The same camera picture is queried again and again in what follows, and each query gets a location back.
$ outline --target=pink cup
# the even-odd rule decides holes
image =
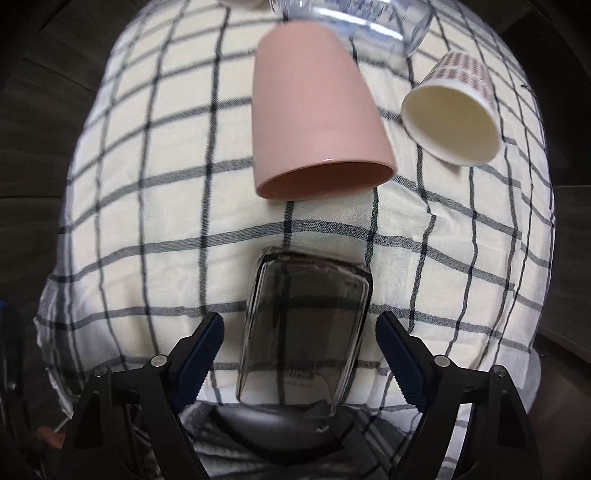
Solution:
[[[306,200],[370,189],[396,174],[357,65],[335,33],[291,22],[259,43],[252,94],[256,192]]]

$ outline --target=bolt head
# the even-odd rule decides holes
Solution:
[[[499,375],[499,377],[505,377],[509,374],[507,369],[502,365],[495,365],[494,367],[492,367],[492,371]]]
[[[158,368],[166,365],[166,362],[168,362],[168,357],[166,357],[166,355],[156,355],[152,357],[152,360],[150,360],[150,365],[152,365],[152,367]]]
[[[92,373],[95,377],[102,377],[108,371],[109,371],[109,369],[107,367],[105,367],[104,365],[101,365],[99,367],[96,367]]]
[[[434,359],[435,361],[435,365],[438,365],[440,367],[449,367],[452,364],[452,361],[446,357],[445,355],[437,355]]]

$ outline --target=table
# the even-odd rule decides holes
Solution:
[[[280,19],[210,0],[153,0],[127,26],[70,167],[59,257],[36,318],[67,411],[97,364],[138,367],[169,352],[210,310],[225,318],[226,338],[199,398],[235,402],[251,277],[271,245],[319,249],[372,270],[346,399],[362,407],[364,433],[385,420],[403,433],[400,444],[418,423],[374,339],[385,310],[461,367],[505,365],[531,406],[539,364],[530,352],[554,238],[540,113],[500,38],[457,2],[433,5],[437,15],[410,61],[357,56],[398,175],[367,192],[308,202],[267,202],[252,182],[254,54]],[[482,167],[433,158],[401,122],[404,95],[450,49],[481,58],[494,83],[505,145]],[[443,475],[468,414],[460,410]],[[383,447],[396,462],[398,445]]]

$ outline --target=grid pattern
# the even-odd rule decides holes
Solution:
[[[251,276],[273,245],[335,253],[372,270],[347,398],[363,407],[363,435],[383,419],[407,439],[419,418],[374,340],[385,310],[433,354],[462,367],[504,364],[524,386],[554,240],[541,117],[498,36],[454,0],[432,4],[436,16],[411,60],[377,61],[352,46],[398,175],[354,196],[308,202],[267,202],[252,184],[254,54],[280,19],[212,0],[152,0],[126,27],[70,166],[58,261],[36,318],[66,410],[96,365],[135,368],[168,353],[208,311],[223,314],[226,339],[199,398],[234,402]],[[504,148],[481,167],[436,160],[401,122],[405,94],[450,50],[481,59],[491,74]],[[460,412],[444,476],[467,415]],[[388,450],[391,463],[406,443]]]

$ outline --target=white cup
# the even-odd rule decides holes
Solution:
[[[404,98],[401,114],[409,135],[448,163],[484,165],[501,150],[488,69],[464,52],[446,53]]]

